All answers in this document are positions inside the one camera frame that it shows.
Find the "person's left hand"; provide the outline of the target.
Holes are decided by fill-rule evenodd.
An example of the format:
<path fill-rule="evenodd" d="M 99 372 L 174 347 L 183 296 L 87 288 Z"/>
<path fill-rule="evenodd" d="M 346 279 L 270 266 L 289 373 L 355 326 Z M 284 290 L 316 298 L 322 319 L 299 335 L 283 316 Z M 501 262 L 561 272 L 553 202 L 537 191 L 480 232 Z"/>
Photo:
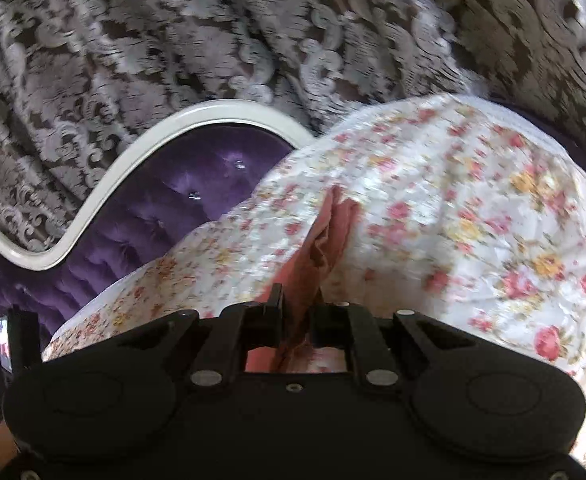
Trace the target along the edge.
<path fill-rule="evenodd" d="M 0 423 L 0 471 L 20 454 L 19 445 L 9 430 L 6 422 Z"/>

